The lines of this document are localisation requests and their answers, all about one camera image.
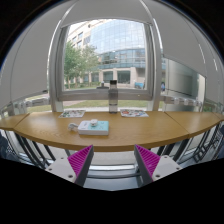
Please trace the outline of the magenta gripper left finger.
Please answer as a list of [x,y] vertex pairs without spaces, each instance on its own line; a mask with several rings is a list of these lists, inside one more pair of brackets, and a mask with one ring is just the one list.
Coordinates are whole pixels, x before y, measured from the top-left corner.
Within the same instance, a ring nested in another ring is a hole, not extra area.
[[56,159],[46,168],[46,171],[79,186],[83,186],[93,155],[93,146],[87,146],[67,158],[61,157]]

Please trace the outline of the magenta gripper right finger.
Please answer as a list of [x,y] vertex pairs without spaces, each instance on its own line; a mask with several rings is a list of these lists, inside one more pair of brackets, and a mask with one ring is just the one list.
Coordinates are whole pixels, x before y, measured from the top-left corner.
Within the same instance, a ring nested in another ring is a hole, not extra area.
[[144,184],[152,183],[182,169],[168,155],[159,156],[139,145],[134,146],[134,155]]

